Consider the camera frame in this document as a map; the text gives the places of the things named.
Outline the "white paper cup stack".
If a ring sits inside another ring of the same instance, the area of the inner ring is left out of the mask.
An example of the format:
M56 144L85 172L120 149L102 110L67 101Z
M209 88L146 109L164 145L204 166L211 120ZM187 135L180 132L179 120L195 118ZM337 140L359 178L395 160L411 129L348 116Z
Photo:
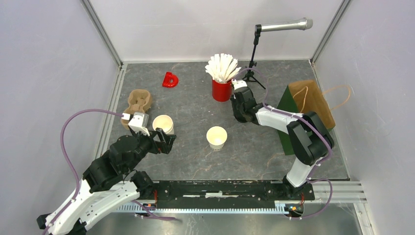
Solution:
M174 134L174 123L168 115L157 116L152 122L152 127L154 130L161 128L166 134Z

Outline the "single white paper cup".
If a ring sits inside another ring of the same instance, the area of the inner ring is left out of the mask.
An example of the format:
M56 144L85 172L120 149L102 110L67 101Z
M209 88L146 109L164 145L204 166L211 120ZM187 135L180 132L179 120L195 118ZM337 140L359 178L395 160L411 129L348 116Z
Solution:
M226 130L220 126L213 126L209 128L206 133L206 139L213 151L220 151L223 148L227 137Z

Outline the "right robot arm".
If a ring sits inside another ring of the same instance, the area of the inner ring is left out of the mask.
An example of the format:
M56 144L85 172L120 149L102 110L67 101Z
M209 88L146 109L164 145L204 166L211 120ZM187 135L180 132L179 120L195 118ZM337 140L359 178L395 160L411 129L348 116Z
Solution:
M288 135L296 159L283 178L282 192L289 200L297 199L314 168L332 155L333 138L317 113L290 113L258 103L247 85L234 86L231 104L238 122L271 127Z

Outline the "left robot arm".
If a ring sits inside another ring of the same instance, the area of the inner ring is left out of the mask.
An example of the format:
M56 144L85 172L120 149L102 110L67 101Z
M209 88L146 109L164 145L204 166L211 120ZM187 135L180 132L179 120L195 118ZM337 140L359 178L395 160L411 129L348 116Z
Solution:
M121 136L83 173L79 187L54 212L38 216L45 235L84 235L96 222L134 199L149 199L153 181L136 166L149 153L169 154L176 139L161 128Z

